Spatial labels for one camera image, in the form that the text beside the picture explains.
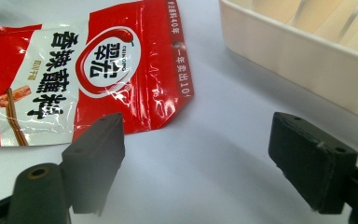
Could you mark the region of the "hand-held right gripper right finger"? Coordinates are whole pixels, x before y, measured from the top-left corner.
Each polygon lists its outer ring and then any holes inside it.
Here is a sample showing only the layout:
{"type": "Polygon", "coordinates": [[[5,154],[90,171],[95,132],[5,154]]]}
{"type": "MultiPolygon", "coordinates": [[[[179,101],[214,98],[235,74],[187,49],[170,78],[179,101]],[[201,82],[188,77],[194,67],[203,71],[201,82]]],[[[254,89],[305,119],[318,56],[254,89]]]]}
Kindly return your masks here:
{"type": "Polygon", "coordinates": [[[358,152],[308,121],[273,114],[268,154],[310,208],[340,214],[351,207],[349,224],[358,224],[358,152]]]}

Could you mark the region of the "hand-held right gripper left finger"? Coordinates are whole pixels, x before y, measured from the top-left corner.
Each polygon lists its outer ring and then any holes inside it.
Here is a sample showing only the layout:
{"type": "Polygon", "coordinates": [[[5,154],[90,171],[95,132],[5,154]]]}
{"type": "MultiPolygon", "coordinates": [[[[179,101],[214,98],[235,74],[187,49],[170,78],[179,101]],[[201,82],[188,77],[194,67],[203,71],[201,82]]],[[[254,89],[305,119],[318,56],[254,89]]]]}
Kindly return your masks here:
{"type": "Polygon", "coordinates": [[[62,153],[61,163],[18,175],[7,223],[72,224],[71,213],[100,215],[124,157],[122,115],[96,120],[62,153]]]}

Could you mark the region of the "red and white seasoning packet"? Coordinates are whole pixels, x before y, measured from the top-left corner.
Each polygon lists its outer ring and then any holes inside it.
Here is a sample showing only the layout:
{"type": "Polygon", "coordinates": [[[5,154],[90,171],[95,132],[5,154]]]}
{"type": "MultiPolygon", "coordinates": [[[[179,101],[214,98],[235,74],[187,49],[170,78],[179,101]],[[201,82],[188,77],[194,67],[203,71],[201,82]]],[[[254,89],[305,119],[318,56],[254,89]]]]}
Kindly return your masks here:
{"type": "Polygon", "coordinates": [[[0,147],[70,143],[112,113],[125,133],[156,130],[193,94],[176,0],[0,26],[0,147]]]}

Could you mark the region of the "white plastic storage box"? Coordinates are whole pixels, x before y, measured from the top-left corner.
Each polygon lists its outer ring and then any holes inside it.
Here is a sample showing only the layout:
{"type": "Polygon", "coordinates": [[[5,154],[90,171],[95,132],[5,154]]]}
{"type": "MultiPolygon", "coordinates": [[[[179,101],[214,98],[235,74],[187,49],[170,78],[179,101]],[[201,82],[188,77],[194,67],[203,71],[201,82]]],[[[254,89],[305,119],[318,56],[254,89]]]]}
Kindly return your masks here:
{"type": "Polygon", "coordinates": [[[358,116],[358,0],[219,0],[226,45],[358,116]]]}

